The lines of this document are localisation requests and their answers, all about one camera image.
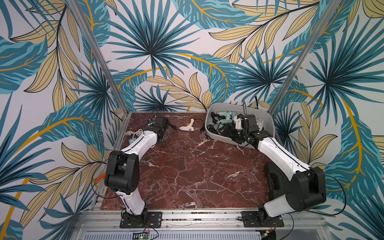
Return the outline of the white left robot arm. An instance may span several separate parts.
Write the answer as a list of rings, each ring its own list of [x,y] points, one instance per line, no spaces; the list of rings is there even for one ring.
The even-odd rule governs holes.
[[[128,147],[110,153],[104,183],[120,197],[131,216],[141,216],[146,208],[138,190],[140,160],[151,147],[164,142],[168,128],[177,129],[168,118],[158,116],[139,131]]]

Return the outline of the white glue gun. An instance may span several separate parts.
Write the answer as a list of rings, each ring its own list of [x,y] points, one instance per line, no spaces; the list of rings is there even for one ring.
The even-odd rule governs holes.
[[[186,126],[181,126],[179,127],[179,129],[185,132],[193,132],[195,130],[195,128],[193,127],[194,122],[195,120],[191,119],[189,124],[187,124]]]

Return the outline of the mint green small glue gun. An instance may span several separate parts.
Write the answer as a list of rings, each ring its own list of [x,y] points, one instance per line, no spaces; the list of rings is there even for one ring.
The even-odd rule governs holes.
[[[220,112],[217,112],[217,115],[218,115],[218,119],[221,122],[230,123],[231,121],[233,121],[236,114],[232,111],[220,111]]]

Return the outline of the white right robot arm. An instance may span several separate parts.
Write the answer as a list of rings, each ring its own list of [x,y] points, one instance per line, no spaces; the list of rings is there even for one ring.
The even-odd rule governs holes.
[[[266,222],[280,215],[301,212],[326,201],[325,173],[312,168],[286,150],[268,131],[263,130],[254,115],[234,116],[223,133],[238,144],[247,143],[266,155],[272,200],[259,206],[258,220]]]

